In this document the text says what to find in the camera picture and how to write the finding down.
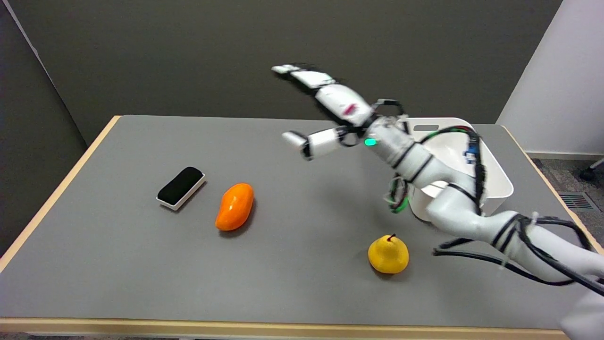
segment carpet floor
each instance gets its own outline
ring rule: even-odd
[[[584,192],[598,209],[574,211],[591,235],[604,246],[604,165],[596,169],[596,178],[585,181],[581,170],[593,163],[589,160],[533,159],[535,165],[559,192]]]

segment yellow pear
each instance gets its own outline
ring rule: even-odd
[[[396,234],[384,235],[369,246],[369,263],[380,273],[400,273],[409,264],[409,250],[395,236]]]

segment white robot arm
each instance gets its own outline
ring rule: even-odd
[[[376,105],[369,105],[352,89],[314,67],[286,64],[272,70],[305,87],[306,92],[313,95],[326,109],[324,111],[327,115],[341,125],[309,136],[295,131],[285,132],[283,137],[298,148],[305,159],[312,160],[341,146],[351,146],[343,143],[347,134],[369,140],[370,143],[365,144],[390,165],[398,176],[416,188],[424,188],[435,181],[449,183],[427,207],[427,213],[435,227],[460,238],[449,246],[468,241],[489,243],[528,271],[521,275],[557,286],[577,281],[599,294],[594,295],[601,299],[600,306],[604,306],[604,285],[601,284],[604,283],[604,257],[592,252],[586,239],[582,239],[581,248],[536,223],[569,227],[574,224],[552,217],[531,219],[515,211],[505,211],[489,217],[480,214],[484,168],[480,164],[479,136],[475,132],[468,128],[464,130],[470,137],[466,156],[469,162],[477,163],[476,176],[471,177],[446,166],[421,142],[416,142],[409,134],[405,115],[378,115],[375,112]],[[389,100],[382,100],[376,104],[387,101]],[[594,275],[600,278],[600,283],[586,279],[584,275]]]

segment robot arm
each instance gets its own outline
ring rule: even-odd
[[[516,228],[517,212],[506,211],[491,217],[477,214],[475,179],[436,159],[400,128],[398,120],[376,114],[359,94],[314,67],[286,64],[274,67],[273,71],[305,86],[331,112],[330,118],[342,124],[309,136],[293,131],[284,133],[283,137],[300,149],[304,158],[310,160],[338,149],[343,137],[351,132],[359,138],[372,139],[370,149],[415,187],[424,188],[439,180],[449,183],[427,207],[435,227],[456,237],[487,242],[544,281],[568,280],[522,241]],[[530,225],[526,235],[534,246],[574,271],[604,278],[603,256],[537,225]]]

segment fake fruit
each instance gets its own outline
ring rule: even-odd
[[[396,234],[384,235],[369,246],[369,263],[380,273],[400,273],[409,264],[409,250],[395,236]]]
[[[222,196],[216,227],[222,231],[237,229],[248,219],[253,203],[252,186],[247,183],[235,184]]]

